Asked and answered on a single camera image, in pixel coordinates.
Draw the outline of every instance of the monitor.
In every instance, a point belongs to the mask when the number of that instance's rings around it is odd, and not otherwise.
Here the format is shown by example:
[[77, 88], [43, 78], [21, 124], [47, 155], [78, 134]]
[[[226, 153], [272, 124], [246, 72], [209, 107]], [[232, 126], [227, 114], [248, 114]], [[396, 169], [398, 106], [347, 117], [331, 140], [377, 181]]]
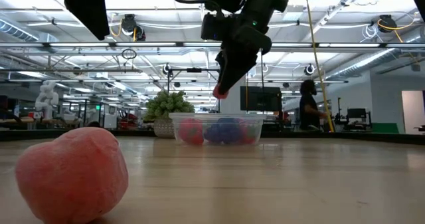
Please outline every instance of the monitor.
[[240, 87], [240, 109], [245, 111], [282, 110], [282, 92], [279, 87]]
[[348, 118], [366, 118], [366, 108], [349, 108]]

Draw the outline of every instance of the table surface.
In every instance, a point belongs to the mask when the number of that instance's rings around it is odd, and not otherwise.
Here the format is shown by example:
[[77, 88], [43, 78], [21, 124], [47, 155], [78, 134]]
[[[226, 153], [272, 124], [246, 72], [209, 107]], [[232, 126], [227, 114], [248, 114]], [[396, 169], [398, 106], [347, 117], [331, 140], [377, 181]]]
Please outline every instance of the table surface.
[[[425, 223], [425, 148], [336, 139], [259, 146], [119, 138], [129, 188], [95, 224]], [[0, 142], [0, 223], [41, 224], [14, 165], [37, 141]]]

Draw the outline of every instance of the clear plastic container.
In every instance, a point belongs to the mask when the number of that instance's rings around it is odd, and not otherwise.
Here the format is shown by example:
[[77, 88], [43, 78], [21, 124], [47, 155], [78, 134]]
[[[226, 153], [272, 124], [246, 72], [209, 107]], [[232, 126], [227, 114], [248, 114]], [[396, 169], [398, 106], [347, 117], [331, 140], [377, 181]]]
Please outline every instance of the clear plastic container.
[[172, 113], [178, 141], [191, 145], [254, 145], [266, 115]]

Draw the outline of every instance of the pink ball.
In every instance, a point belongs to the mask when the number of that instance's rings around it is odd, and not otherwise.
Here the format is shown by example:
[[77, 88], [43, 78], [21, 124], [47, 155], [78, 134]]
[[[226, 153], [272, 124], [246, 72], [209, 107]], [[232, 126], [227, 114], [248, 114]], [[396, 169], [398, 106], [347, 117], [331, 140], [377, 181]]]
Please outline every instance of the pink ball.
[[31, 146], [18, 159], [19, 191], [44, 223], [88, 223], [111, 211], [128, 187], [118, 141], [101, 128], [79, 128]]

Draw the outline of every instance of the man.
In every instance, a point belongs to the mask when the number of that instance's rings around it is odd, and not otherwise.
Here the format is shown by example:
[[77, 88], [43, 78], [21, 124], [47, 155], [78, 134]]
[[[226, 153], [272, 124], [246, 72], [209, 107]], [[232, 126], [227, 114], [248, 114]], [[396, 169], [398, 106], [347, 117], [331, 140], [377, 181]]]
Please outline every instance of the man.
[[326, 114], [317, 110], [313, 95], [317, 95], [314, 81], [306, 80], [301, 84], [301, 100], [299, 102], [299, 117], [302, 130], [318, 131], [320, 129], [320, 118], [326, 118]]

